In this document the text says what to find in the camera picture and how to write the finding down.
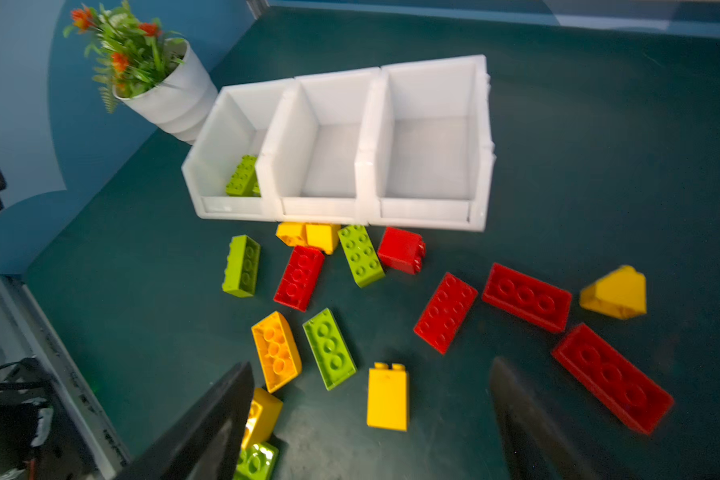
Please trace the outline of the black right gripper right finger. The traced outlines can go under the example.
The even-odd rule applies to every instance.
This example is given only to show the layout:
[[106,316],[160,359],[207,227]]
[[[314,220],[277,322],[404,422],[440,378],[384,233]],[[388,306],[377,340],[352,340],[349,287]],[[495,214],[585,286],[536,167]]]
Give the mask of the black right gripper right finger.
[[600,477],[592,437],[503,357],[492,363],[490,393],[510,478]]

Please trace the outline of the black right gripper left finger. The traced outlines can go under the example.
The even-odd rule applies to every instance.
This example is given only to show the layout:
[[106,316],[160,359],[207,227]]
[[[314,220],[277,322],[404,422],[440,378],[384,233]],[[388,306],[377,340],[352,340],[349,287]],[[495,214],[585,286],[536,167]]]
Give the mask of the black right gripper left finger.
[[235,364],[118,479],[231,479],[254,392],[252,367]]

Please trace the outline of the green lego brick front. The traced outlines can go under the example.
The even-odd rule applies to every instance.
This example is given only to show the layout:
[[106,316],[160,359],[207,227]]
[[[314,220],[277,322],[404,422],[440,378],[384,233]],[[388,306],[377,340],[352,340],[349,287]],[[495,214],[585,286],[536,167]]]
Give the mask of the green lego brick front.
[[240,452],[234,480],[270,480],[279,450],[267,442],[251,445]]

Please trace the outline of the green lego brick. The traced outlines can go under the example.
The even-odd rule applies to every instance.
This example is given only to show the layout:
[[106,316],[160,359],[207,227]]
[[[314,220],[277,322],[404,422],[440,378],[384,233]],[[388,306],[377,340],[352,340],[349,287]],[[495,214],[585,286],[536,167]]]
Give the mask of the green lego brick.
[[364,288],[385,276],[366,228],[348,225],[338,232],[355,283]]
[[307,341],[327,391],[349,379],[357,367],[329,308],[303,324]]
[[240,452],[234,480],[270,480],[279,450],[267,442],[251,445]]
[[231,239],[222,290],[238,298],[255,295],[261,246],[247,235]]

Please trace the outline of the small red lego cube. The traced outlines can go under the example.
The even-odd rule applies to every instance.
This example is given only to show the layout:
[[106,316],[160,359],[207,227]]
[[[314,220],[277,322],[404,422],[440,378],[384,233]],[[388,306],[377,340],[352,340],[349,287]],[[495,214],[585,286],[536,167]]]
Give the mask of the small red lego cube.
[[426,244],[421,235],[395,227],[387,227],[382,237],[378,256],[383,265],[416,275],[421,271],[423,259],[426,256]]

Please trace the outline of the green lego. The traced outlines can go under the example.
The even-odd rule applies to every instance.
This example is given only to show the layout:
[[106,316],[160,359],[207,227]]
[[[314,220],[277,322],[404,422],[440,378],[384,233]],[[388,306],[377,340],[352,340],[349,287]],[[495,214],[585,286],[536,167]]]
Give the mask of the green lego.
[[235,172],[225,187],[225,193],[231,197],[259,197],[260,186],[256,176],[257,157],[245,155],[237,165]]

